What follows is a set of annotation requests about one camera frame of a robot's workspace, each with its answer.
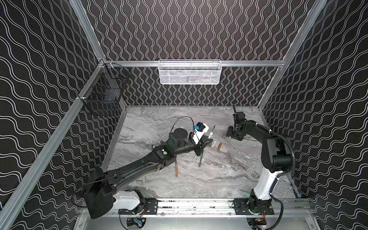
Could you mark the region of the light green pen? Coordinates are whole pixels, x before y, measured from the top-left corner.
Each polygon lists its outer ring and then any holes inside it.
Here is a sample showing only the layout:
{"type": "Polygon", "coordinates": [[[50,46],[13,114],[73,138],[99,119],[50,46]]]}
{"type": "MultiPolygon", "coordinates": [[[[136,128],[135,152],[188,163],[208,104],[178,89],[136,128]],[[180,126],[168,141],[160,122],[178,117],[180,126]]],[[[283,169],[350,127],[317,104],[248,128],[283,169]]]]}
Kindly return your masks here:
{"type": "Polygon", "coordinates": [[[212,138],[215,128],[216,128],[216,125],[214,125],[214,126],[212,127],[211,132],[210,132],[210,134],[209,134],[209,139],[211,139],[211,138],[212,138]]]}

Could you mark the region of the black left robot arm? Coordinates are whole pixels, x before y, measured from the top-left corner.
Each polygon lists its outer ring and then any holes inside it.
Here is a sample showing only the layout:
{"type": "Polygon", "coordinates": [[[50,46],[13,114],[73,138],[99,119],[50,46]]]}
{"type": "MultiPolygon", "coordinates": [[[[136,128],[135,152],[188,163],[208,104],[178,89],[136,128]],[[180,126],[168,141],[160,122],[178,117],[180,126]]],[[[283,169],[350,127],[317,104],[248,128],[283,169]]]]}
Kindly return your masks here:
{"type": "Polygon", "coordinates": [[[151,172],[159,171],[175,162],[177,156],[191,151],[200,156],[204,148],[213,142],[208,136],[199,142],[194,141],[195,134],[183,128],[169,133],[167,141],[154,147],[143,158],[115,170],[94,170],[82,189],[82,197],[90,218],[97,219],[108,213],[116,202],[114,195],[125,185],[151,172]]]}

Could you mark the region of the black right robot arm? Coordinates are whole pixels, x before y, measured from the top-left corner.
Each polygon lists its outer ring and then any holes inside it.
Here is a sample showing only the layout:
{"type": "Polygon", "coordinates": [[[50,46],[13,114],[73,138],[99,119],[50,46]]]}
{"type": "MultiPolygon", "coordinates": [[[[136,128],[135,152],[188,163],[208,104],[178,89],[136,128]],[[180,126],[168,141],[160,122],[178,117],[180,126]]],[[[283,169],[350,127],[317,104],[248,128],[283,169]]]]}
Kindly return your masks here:
{"type": "Polygon", "coordinates": [[[242,141],[248,135],[262,144],[262,173],[245,206],[252,214],[272,214],[273,190],[280,177],[295,168],[295,154],[290,140],[254,120],[247,120],[244,112],[236,111],[235,106],[233,110],[234,125],[228,127],[226,136],[242,141]]]}

